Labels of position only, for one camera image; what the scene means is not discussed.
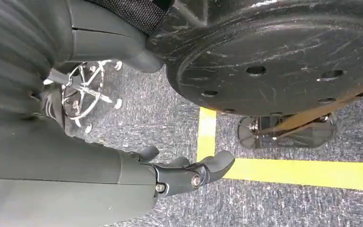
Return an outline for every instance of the black mesh fabric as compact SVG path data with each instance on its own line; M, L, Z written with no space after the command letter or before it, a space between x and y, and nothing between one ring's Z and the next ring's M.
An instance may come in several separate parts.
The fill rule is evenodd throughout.
M114 12L146 34L151 34L167 13L152 0L87 0Z

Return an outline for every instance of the hole in wheel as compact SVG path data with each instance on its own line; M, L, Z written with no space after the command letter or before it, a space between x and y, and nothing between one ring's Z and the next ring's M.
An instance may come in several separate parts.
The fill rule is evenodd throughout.
M251 66L246 69L246 72L252 77L258 77L265 74L267 72L267 68L263 66Z
M234 109L224 109L223 110L224 112L226 112L226 113L233 113L234 112Z
M201 93L202 96L209 97L209 98L215 97L217 94L218 94L217 91L204 91Z
M343 70L332 70L329 72L323 73L317 81L331 81L336 80L343 76L344 71Z
M318 103L319 104L329 104L329 103L333 103L335 101L336 101L335 98L323 98L323 99L319 99Z

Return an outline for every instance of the metal bolt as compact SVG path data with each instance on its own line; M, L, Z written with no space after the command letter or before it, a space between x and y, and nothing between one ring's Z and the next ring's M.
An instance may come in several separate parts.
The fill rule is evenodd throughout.
M324 116L320 117L319 120L321 122L327 122L329 120L329 115L324 115Z
M201 185L201 177L198 174L195 174L191 179L191 185L193 188L198 188Z
M157 183L157 184L155 185L155 190L156 190L157 192L159 192L159 193L164 192L164 191L165 191L165 189L166 189L166 186L165 186L164 184L162 184L162 183Z
M258 130L258 124L256 122L251 123L248 125L248 129L251 131L257 131Z

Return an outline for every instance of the yellow floor marking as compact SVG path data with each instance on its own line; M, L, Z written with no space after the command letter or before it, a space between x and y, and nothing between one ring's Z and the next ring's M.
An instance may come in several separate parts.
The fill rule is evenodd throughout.
M215 154L216 113L200 109L197 161ZM237 158L224 178L363 190L363 163Z
M201 107L199 110L197 161L215 154L216 112Z

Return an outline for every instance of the gray carpet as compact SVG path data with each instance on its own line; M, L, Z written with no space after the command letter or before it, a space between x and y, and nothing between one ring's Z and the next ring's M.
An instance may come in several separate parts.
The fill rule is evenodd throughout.
M157 158L196 159L199 107L172 90L164 69L139 73L106 65L104 93L123 106L103 102L82 123L85 134L67 122L69 135L124 151L155 145ZM236 139L240 117L218 114L216 150L237 157L363 162L363 98L338 112L338 135L317 149L266 148L247 150ZM116 227L362 227L363 191L223 179L188 194L160 199L144 217L115 223Z

